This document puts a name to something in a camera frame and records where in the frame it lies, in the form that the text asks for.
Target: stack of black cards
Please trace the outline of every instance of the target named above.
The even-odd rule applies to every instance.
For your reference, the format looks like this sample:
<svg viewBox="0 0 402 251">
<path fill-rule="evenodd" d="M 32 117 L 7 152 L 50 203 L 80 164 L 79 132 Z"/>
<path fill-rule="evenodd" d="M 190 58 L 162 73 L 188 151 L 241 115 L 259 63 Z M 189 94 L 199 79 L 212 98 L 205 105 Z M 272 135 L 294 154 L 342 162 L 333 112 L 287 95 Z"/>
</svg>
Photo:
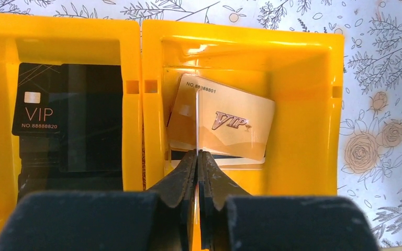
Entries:
<svg viewBox="0 0 402 251">
<path fill-rule="evenodd" d="M 120 66 L 22 63 L 12 134 L 19 196 L 37 190 L 122 190 Z"/>
</svg>

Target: yellow bin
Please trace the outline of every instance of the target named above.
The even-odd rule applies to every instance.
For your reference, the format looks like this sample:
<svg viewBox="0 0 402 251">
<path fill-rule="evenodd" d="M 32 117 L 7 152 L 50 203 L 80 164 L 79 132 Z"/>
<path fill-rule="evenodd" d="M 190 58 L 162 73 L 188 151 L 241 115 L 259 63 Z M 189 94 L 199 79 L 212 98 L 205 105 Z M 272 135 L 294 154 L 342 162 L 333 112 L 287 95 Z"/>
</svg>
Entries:
<svg viewBox="0 0 402 251">
<path fill-rule="evenodd" d="M 12 136 L 18 67 L 40 64 L 120 65 L 124 190 L 142 190 L 140 30 L 134 21 L 0 14 L 0 230 L 16 205 L 21 169 Z"/>
<path fill-rule="evenodd" d="M 225 171 L 253 195 L 336 195 L 343 36 L 146 20 L 146 182 L 172 170 L 166 123 L 183 73 L 275 101 L 260 170 Z"/>
</svg>

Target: white tablecloth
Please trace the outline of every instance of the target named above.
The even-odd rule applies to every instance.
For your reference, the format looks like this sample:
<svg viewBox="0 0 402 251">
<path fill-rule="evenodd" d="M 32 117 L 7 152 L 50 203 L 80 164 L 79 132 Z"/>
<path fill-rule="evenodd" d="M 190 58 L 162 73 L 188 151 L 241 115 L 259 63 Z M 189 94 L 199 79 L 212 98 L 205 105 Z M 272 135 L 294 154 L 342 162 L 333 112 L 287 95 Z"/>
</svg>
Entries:
<svg viewBox="0 0 402 251">
<path fill-rule="evenodd" d="M 338 193 L 382 246 L 402 245 L 402 0 L 0 0 L 0 13 L 344 34 Z"/>
</svg>

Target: gold card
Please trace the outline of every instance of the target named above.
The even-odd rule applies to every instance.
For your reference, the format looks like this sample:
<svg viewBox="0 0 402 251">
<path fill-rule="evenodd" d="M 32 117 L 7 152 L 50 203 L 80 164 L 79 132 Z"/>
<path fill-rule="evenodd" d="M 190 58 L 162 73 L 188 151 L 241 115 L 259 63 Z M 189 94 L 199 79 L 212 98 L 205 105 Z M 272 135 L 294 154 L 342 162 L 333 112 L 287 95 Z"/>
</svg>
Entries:
<svg viewBox="0 0 402 251">
<path fill-rule="evenodd" d="M 223 155 L 223 165 L 244 164 L 233 157 L 248 159 L 246 164 L 264 163 L 274 101 L 183 74 L 167 127 L 172 150 L 196 148 L 197 103 L 199 149 Z"/>
</svg>

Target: printed rose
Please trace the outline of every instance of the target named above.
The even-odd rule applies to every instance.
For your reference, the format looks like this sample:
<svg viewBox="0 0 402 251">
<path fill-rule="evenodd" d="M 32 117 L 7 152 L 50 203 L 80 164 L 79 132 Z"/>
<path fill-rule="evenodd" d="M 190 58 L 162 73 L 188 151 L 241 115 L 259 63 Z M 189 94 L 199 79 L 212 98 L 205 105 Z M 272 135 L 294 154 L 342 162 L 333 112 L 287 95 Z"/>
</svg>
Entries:
<svg viewBox="0 0 402 251">
<path fill-rule="evenodd" d="M 379 160 L 377 148 L 375 137 L 367 133 L 359 134 L 348 142 L 344 160 L 354 173 L 364 173 L 372 169 Z"/>
<path fill-rule="evenodd" d="M 372 98 L 372 109 L 375 111 L 380 111 L 387 105 L 387 96 L 384 92 L 378 92 Z"/>
<path fill-rule="evenodd" d="M 401 141 L 402 125 L 395 122 L 387 124 L 376 138 L 376 142 L 385 147 L 398 146 Z"/>
</svg>

